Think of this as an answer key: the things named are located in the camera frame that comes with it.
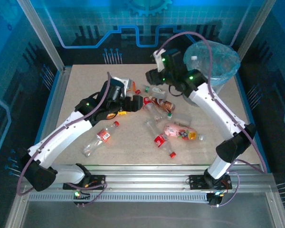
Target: plastic bottle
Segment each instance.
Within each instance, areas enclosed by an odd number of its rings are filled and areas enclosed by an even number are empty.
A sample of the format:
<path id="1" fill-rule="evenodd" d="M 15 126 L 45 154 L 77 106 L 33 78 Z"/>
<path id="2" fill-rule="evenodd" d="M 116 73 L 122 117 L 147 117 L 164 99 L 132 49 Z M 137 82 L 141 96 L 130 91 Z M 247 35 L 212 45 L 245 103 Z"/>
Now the plastic bottle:
<path id="1" fill-rule="evenodd" d="M 172 104 L 169 101 L 158 99 L 156 97 L 151 97 L 150 100 L 159 108 L 165 112 L 172 113 L 175 109 L 175 104 Z"/>
<path id="2" fill-rule="evenodd" d="M 169 156 L 171 158 L 174 158 L 176 156 L 176 153 L 172 150 L 170 141 L 166 134 L 162 133 L 155 126 L 155 122 L 153 120 L 147 120 L 146 125 L 150 129 L 152 136 L 154 136 L 154 142 L 156 143 L 157 147 L 168 152 Z"/>
<path id="3" fill-rule="evenodd" d="M 116 127 L 119 126 L 119 123 L 115 121 L 112 125 L 105 126 L 100 132 L 96 134 L 93 140 L 83 149 L 82 153 L 88 157 L 93 153 L 98 147 L 111 138 L 114 134 Z"/>
<path id="4" fill-rule="evenodd" d="M 162 120 L 162 115 L 156 110 L 153 102 L 148 98 L 143 98 L 143 109 L 146 110 L 152 119 L 155 120 L 156 124 L 158 124 Z"/>
<path id="5" fill-rule="evenodd" d="M 204 136 L 202 134 L 198 134 L 197 131 L 191 127 L 179 126 L 174 123 L 167 123 L 164 129 L 167 136 L 177 137 L 183 140 L 204 139 Z"/>
<path id="6" fill-rule="evenodd" d="M 187 126 L 191 125 L 192 116 L 180 113 L 168 113 L 164 118 L 167 118 L 170 122 L 175 123 L 180 126 Z"/>
<path id="7" fill-rule="evenodd" d="M 166 100 L 168 95 L 167 91 L 157 87 L 150 87 L 148 85 L 143 85 L 143 91 L 150 96 L 154 96 L 158 99 L 163 99 L 163 100 Z"/>

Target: clear plastic bottle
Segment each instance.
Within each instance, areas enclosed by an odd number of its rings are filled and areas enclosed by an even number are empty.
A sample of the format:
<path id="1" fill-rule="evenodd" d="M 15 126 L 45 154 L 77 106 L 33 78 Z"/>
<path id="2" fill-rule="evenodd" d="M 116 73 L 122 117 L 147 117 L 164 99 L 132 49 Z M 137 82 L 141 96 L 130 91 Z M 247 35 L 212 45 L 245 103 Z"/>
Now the clear plastic bottle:
<path id="1" fill-rule="evenodd" d="M 154 96 L 158 99 L 163 99 L 163 100 L 166 100 L 167 98 L 168 92 L 163 89 L 160 89 L 157 87 L 150 87 L 148 85 L 143 85 L 142 88 L 143 88 L 143 91 L 150 96 Z"/>
<path id="2" fill-rule="evenodd" d="M 168 113 L 164 118 L 167 118 L 172 123 L 187 127 L 190 127 L 192 121 L 192 116 L 180 113 Z"/>
<path id="3" fill-rule="evenodd" d="M 174 123 L 167 123 L 164 128 L 165 134 L 167 136 L 181 138 L 183 140 L 203 140 L 204 136 L 202 134 L 198 134 L 198 132 L 186 126 L 179 126 Z"/>
<path id="4" fill-rule="evenodd" d="M 143 98 L 143 109 L 146 110 L 152 119 L 155 120 L 155 123 L 158 124 L 162 120 L 162 115 L 157 111 L 153 102 L 148 98 Z"/>
<path id="5" fill-rule="evenodd" d="M 168 152 L 171 158 L 176 156 L 176 153 L 172 150 L 170 141 L 166 134 L 162 133 L 156 126 L 153 120 L 147 120 L 147 128 L 150 130 L 152 136 L 154 136 L 154 142 L 161 150 Z"/>
<path id="6" fill-rule="evenodd" d="M 111 138 L 112 134 L 114 134 L 116 127 L 119 126 L 119 123 L 115 121 L 111 125 L 105 126 L 100 132 L 96 134 L 93 140 L 83 149 L 82 153 L 88 157 L 91 153 L 93 153 L 98 147 L 100 147 L 103 143 Z"/>

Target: speckled tabletop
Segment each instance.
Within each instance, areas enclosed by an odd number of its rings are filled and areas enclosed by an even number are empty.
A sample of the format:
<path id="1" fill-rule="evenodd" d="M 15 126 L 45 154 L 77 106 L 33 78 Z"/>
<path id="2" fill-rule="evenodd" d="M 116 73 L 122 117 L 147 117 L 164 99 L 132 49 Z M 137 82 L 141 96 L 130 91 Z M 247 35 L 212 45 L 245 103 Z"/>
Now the speckled tabletop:
<path id="1" fill-rule="evenodd" d="M 128 77 L 139 84 L 147 85 L 145 72 L 156 68 L 156 65 L 73 65 L 66 93 L 60 110 L 57 125 L 62 124 L 74 107 L 91 94 L 100 91 L 107 80 L 107 71 L 112 76 Z M 167 85 L 159 86 L 168 89 Z M 225 104 L 242 120 L 247 122 L 247 117 L 241 102 L 235 79 L 230 79 L 219 93 Z M 91 130 L 78 137 L 55 160 L 55 163 L 84 165 L 91 164 L 211 164 L 216 156 L 215 148 L 223 138 L 213 121 L 198 107 L 189 105 L 182 97 L 173 97 L 168 94 L 167 100 L 176 105 L 175 113 L 188 114 L 193 117 L 191 127 L 205 136 L 203 141 L 184 141 L 169 138 L 177 156 L 171 159 L 165 151 L 159 150 L 153 137 L 150 135 L 144 122 L 148 119 L 145 110 L 117 116 L 113 120 L 101 121 Z M 115 134 L 104 146 L 98 148 L 90 157 L 86 158 L 82 149 L 94 135 L 105 125 L 118 121 L 120 126 Z M 163 130 L 167 120 L 158 124 Z M 253 147 L 250 146 L 241 155 L 250 163 L 259 164 L 259 158 Z"/>

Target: glass panel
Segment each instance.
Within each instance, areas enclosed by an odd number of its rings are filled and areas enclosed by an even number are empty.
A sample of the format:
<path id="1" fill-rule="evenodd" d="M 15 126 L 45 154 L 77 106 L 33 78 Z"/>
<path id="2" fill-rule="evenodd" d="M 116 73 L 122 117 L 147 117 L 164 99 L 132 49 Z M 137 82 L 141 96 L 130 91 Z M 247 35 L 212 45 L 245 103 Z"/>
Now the glass panel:
<path id="1" fill-rule="evenodd" d="M 276 1 L 242 62 L 240 77 L 269 167 L 285 197 L 285 0 Z"/>
<path id="2" fill-rule="evenodd" d="M 183 30 L 196 31 L 236 49 L 262 3 L 263 0 L 32 1 L 65 65 L 151 63 L 150 53 Z M 179 49 L 185 50 L 192 43 L 186 37 L 181 37 L 181 42 L 177 40 Z M 121 59 L 115 59 L 114 54 L 122 54 Z"/>
<path id="3" fill-rule="evenodd" d="M 0 1 L 0 227 L 16 194 L 15 151 L 34 144 L 56 72 L 17 1 Z"/>

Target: plastic bag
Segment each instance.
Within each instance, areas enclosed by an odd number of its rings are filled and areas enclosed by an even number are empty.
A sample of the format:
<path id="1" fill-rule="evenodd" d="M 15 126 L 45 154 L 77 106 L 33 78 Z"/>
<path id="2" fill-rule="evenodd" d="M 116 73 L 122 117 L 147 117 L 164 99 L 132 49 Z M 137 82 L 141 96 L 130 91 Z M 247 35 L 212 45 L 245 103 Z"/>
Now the plastic bag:
<path id="1" fill-rule="evenodd" d="M 213 64 L 211 72 L 211 86 L 225 84 L 240 67 L 240 58 L 232 48 L 209 41 L 212 50 Z M 197 69 L 203 75 L 209 74 L 209 52 L 205 43 L 201 40 L 187 48 L 184 59 L 188 70 Z"/>

